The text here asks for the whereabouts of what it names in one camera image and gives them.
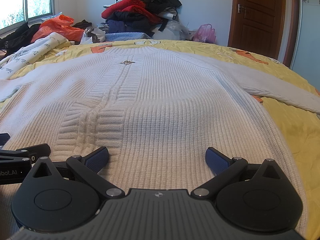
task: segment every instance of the wooden door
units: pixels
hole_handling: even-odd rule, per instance
[[[278,58],[285,0],[233,0],[228,46]]]

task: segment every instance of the light blue towel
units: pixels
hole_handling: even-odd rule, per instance
[[[128,41],[138,39],[151,39],[145,33],[108,33],[105,41]]]

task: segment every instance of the window frame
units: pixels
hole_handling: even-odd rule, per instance
[[[54,15],[54,12],[55,12],[54,0],[50,0],[50,13],[42,14],[39,16],[31,17],[31,18],[28,18],[28,0],[23,0],[22,2],[23,2],[24,20],[18,23],[14,23],[10,26],[4,27],[3,29],[0,30],[0,36],[3,36],[7,33],[15,31],[17,28],[19,28],[21,25],[23,25],[26,22],[28,22],[28,24],[34,24],[34,23],[40,22],[39,20],[41,18],[46,18]]]

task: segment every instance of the door handle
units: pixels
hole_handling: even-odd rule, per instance
[[[242,6],[240,3],[238,4],[238,13],[242,13],[241,9],[246,9],[246,7]]]

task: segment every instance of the orange plastic bag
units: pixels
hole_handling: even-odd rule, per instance
[[[39,30],[33,35],[31,43],[38,39],[48,36],[50,33],[56,32],[67,38],[69,41],[81,41],[84,30],[71,27],[74,19],[63,14],[49,19],[40,25]]]

